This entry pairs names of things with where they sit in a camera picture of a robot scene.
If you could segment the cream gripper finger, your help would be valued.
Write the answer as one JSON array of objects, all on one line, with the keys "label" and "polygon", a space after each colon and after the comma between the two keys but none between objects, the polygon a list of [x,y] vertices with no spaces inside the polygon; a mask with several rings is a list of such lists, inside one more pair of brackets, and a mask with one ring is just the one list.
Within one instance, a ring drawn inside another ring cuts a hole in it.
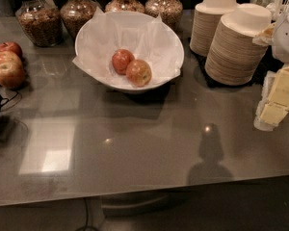
[{"label": "cream gripper finger", "polygon": [[273,131],[289,113],[289,64],[278,72],[268,71],[253,125],[262,131]]},{"label": "cream gripper finger", "polygon": [[261,33],[256,35],[252,42],[256,45],[260,46],[268,46],[273,42],[273,32],[274,32],[275,24],[270,24],[266,29],[264,29]]}]

